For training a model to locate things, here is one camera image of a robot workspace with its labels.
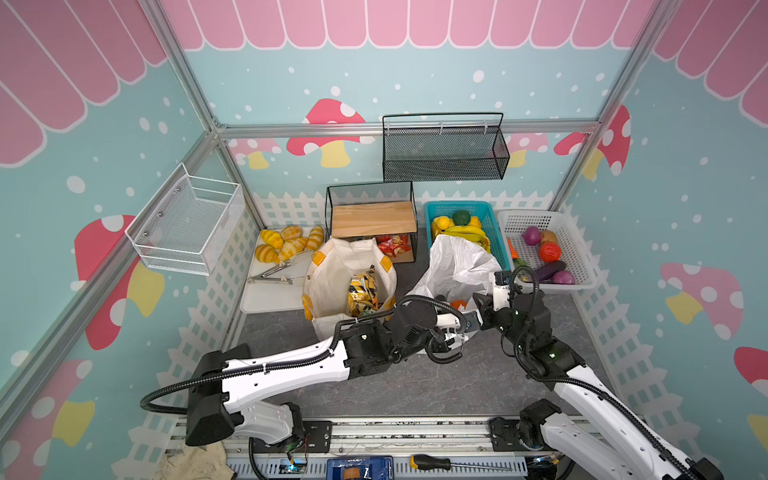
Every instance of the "black wire basket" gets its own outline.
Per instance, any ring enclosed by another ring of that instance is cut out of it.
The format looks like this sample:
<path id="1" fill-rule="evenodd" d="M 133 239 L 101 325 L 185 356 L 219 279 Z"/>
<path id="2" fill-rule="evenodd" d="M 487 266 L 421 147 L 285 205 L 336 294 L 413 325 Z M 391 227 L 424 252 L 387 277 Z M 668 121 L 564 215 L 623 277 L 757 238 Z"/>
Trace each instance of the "black wire basket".
<path id="1" fill-rule="evenodd" d="M 497 112 L 385 115 L 384 181 L 504 178 L 509 150 L 503 118 Z"/>

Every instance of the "yellow snack package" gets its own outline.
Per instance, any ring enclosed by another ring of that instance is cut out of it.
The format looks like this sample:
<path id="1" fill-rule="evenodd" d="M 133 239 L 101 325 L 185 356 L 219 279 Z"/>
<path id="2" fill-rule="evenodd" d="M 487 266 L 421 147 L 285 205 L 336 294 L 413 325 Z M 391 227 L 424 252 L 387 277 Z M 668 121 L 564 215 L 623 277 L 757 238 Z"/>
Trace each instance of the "yellow snack package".
<path id="1" fill-rule="evenodd" d="M 352 275 L 349 281 L 349 293 L 346 296 L 350 316 L 360 317 L 379 309 L 376 295 L 376 268 Z"/>

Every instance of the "gray floor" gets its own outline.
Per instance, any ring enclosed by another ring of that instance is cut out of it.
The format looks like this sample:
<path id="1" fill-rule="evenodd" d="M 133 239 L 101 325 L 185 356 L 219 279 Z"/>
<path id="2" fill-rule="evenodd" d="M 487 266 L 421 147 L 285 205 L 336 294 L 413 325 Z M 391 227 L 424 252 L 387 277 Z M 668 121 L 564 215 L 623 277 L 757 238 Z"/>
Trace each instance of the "gray floor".
<path id="1" fill-rule="evenodd" d="M 397 297 L 405 295 L 427 268 L 426 238 L 419 241 L 414 263 L 397 263 Z M 607 376 L 569 295 L 548 295 L 554 334 L 578 352 L 608 385 Z M 238 343 L 254 357 L 273 355 L 317 342 L 302 310 L 249 315 Z M 527 404 L 546 398 L 567 414 L 576 411 L 542 384 L 527 380 L 515 359 L 499 347 L 494 330 L 477 333 L 464 347 L 464 358 L 437 365 L 425 355 L 393 365 L 387 372 L 341 383 L 308 386 L 273 397 L 294 402 L 305 416 L 342 415 L 517 415 Z M 505 342 L 509 351 L 511 345 Z"/>

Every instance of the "white picket fence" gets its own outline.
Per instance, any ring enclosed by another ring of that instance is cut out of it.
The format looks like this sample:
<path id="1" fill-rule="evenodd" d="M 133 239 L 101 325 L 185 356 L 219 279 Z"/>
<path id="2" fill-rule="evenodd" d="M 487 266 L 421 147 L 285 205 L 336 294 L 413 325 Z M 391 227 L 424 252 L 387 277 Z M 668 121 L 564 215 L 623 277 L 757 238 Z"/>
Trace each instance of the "white picket fence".
<path id="1" fill-rule="evenodd" d="M 435 200 L 482 200 L 493 205 L 494 210 L 547 210 L 553 196 L 554 194 L 549 192 L 543 197 L 539 197 L 536 191 L 528 196 L 524 196 L 522 192 L 508 196 L 506 191 L 501 192 L 498 196 L 493 196 L 491 192 L 479 196 L 474 191 L 466 196 L 462 196 L 458 191 L 453 195 L 446 195 L 444 191 L 440 191 L 432 196 L 428 191 L 425 191 L 423 193 L 416 192 L 414 202 L 420 218 L 423 204 Z M 326 196 L 320 192 L 315 192 L 311 197 L 304 192 L 299 193 L 298 197 L 292 197 L 288 193 L 282 197 L 272 193 L 266 197 L 254 194 L 253 201 L 259 215 L 268 227 L 324 225 L 326 222 Z"/>
<path id="2" fill-rule="evenodd" d="M 578 215 L 571 216 L 571 208 L 572 205 L 566 205 L 563 214 L 578 225 Z M 582 241 L 584 232 L 585 227 L 579 229 Z M 619 287 L 609 284 L 610 271 L 599 267 L 600 254 L 592 254 L 592 241 L 585 242 L 584 246 L 598 285 L 592 290 L 574 293 L 573 299 L 611 377 L 615 393 L 666 440 L 701 458 L 703 453 L 696 442 L 700 427 L 683 419 L 680 414 L 683 397 L 667 391 L 664 385 L 667 370 L 654 366 L 650 360 L 653 346 L 644 345 L 637 338 L 641 326 L 627 319 L 630 306 L 619 301 Z M 707 457 L 717 461 L 712 455 Z"/>
<path id="3" fill-rule="evenodd" d="M 246 211 L 224 247 L 216 268 L 206 278 L 205 290 L 197 291 L 199 303 L 188 309 L 190 324 L 179 329 L 181 342 L 178 348 L 168 350 L 170 365 L 168 370 L 157 374 L 159 386 L 189 379 L 200 357 L 220 348 L 227 322 L 238 308 L 235 302 L 248 274 L 257 234 L 256 224 Z M 185 406 L 187 391 L 172 393 L 169 398 L 159 399 L 156 403 Z M 131 450 L 125 458 L 112 464 L 112 472 L 118 480 L 153 478 L 177 423 L 178 417 L 148 413 L 142 425 L 128 431 L 133 442 Z"/>

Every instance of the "tomato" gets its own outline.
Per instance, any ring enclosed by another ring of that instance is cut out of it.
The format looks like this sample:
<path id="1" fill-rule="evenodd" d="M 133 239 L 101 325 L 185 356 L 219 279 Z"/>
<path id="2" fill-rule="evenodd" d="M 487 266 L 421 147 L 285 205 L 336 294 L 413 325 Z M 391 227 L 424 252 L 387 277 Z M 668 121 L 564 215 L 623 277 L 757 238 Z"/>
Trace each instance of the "tomato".
<path id="1" fill-rule="evenodd" d="M 538 249 L 538 256 L 545 262 L 554 262 L 560 260 L 562 250 L 554 242 L 544 242 L 541 244 L 541 248 Z"/>

